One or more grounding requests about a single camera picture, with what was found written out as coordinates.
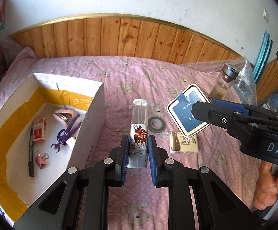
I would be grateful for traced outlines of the person right hand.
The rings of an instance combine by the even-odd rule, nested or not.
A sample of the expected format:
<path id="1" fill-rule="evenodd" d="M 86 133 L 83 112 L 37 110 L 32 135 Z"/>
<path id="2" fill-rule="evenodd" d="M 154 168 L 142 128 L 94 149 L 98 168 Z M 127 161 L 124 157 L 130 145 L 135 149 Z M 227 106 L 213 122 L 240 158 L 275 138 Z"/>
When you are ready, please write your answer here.
<path id="1" fill-rule="evenodd" d="M 259 168 L 259 178 L 256 182 L 253 204 L 258 210 L 273 206 L 277 200 L 278 176 L 271 173 L 272 164 L 262 161 Z"/>

